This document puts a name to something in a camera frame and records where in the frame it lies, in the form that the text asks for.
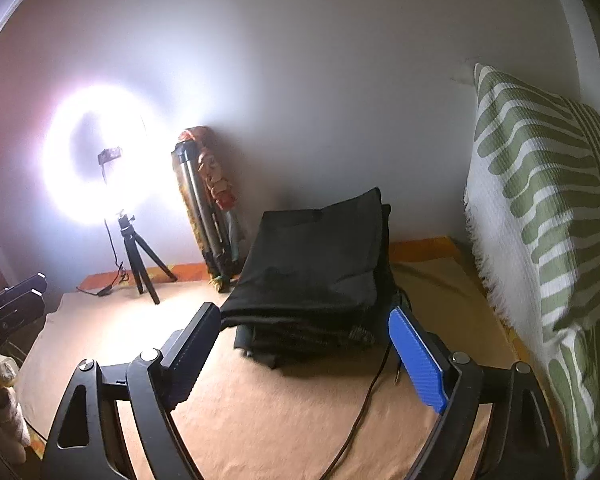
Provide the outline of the left hand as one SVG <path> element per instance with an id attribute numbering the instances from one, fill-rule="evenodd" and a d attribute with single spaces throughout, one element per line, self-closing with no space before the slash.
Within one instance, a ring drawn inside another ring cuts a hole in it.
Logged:
<path id="1" fill-rule="evenodd" d="M 27 461 L 27 448 L 31 445 L 15 392 L 18 372 L 16 361 L 0 354 L 0 454 L 7 463 L 17 466 Z"/>

